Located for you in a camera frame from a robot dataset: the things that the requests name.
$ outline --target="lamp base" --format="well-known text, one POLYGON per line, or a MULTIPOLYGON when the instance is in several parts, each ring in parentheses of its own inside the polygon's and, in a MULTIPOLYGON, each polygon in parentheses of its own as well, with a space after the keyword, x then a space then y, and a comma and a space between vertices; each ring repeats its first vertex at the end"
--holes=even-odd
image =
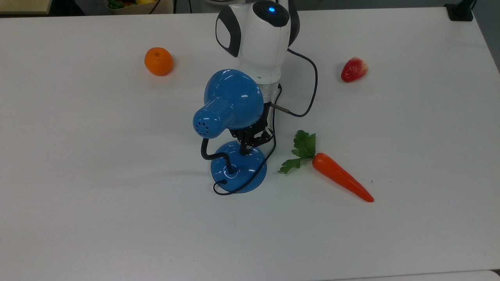
MULTIPOLYGON (((224 152, 229 155, 234 172, 228 173, 226 162, 223 158, 217 158, 211 162, 211 172, 216 182, 226 180, 226 183, 218 185, 227 192, 232 192, 243 186, 257 171, 264 159, 264 153, 257 147, 253 147, 247 155, 240 154, 240 143, 236 140, 230 141, 217 149, 216 153, 224 152)), ((264 164, 257 176, 244 188, 236 193, 245 193, 258 187, 266 176, 268 166, 264 164)))

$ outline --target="orange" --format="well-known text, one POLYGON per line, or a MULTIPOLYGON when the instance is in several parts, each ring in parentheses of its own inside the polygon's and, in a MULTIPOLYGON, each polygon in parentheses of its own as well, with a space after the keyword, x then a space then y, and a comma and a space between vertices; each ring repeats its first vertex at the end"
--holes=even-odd
POLYGON ((166 49, 154 47, 147 51, 144 57, 144 65, 152 74, 164 76, 174 67, 174 60, 166 49))

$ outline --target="black cable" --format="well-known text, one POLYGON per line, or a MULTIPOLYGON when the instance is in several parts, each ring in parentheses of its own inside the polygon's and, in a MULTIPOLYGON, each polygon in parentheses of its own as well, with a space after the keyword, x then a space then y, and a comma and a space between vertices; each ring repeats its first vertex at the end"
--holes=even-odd
POLYGON ((304 117, 311 110, 311 107, 313 106, 313 103, 314 103, 314 99, 316 97, 316 90, 318 89, 318 68, 316 68, 316 64, 307 56, 300 54, 296 51, 292 51, 291 49, 288 49, 288 52, 296 55, 297 57, 303 58, 304 60, 308 61, 312 65, 312 67, 314 68, 314 91, 312 92, 312 97, 311 97, 311 102, 309 103, 309 107, 307 108, 307 110, 303 114, 296 114, 296 113, 293 113, 291 111, 288 112, 288 114, 295 116, 295 117, 304 117))
POLYGON ((156 7, 158 7, 158 4, 160 4, 160 1, 161 1, 161 0, 156 1, 156 4, 154 4, 153 9, 151 9, 151 11, 149 12, 149 14, 148 14, 148 15, 151 15, 151 14, 155 11, 156 7))
MULTIPOLYGON (((276 96, 276 99, 274 100, 274 104, 276 104, 278 102, 278 98, 280 97, 281 93, 282 93, 282 91, 281 91, 281 88, 280 88, 279 93, 276 96)), ((213 192, 217 193, 218 195, 231 195, 231 194, 235 194, 238 191, 240 191, 240 190, 244 189, 245 187, 247 187, 247 185, 249 185, 255 179, 255 177, 257 177, 257 175, 259 174, 259 172, 262 170, 262 168, 264 167, 264 165, 268 161, 269 157, 271 157, 271 155, 273 154, 273 152, 276 149, 275 113, 276 113, 276 109, 273 108, 272 109, 272 122, 271 123, 272 123, 272 138, 274 139, 274 142, 273 142, 273 145, 272 145, 272 149, 269 152, 269 154, 265 157, 264 161, 262 161, 262 163, 260 164, 260 166, 258 167, 258 169, 255 171, 255 173, 253 173, 253 175, 250 177, 250 179, 247 182, 245 182, 245 184, 243 184, 242 186, 236 188, 233 191, 226 192, 226 193, 218 192, 216 190, 216 185, 218 185, 218 184, 225 184, 225 183, 227 183, 227 181, 225 179, 217 181, 216 183, 213 184, 213 192)))

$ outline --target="blue desk lamp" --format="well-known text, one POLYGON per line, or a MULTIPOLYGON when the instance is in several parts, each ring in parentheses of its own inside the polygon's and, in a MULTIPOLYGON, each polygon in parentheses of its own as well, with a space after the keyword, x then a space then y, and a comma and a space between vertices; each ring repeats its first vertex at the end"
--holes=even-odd
POLYGON ((219 147, 215 154, 207 154, 207 146, 209 139, 218 137, 225 129, 248 128, 261 118, 264 100, 259 86, 239 70, 221 70, 208 81, 204 103, 194 114, 192 125, 203 138, 201 156, 211 160, 213 179, 230 193, 245 193, 255 189, 261 184, 267 171, 267 165, 264 164, 255 175, 265 159, 259 148, 247 147, 234 140, 219 147))

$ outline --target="fruit basket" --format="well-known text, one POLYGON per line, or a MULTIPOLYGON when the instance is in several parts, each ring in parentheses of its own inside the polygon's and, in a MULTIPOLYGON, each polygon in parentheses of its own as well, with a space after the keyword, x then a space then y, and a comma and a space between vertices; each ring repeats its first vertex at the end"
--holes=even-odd
MULTIPOLYGON (((155 7, 155 0, 104 0, 111 15, 145 15, 155 7)), ((173 0, 161 0, 153 14, 172 14, 173 0)))

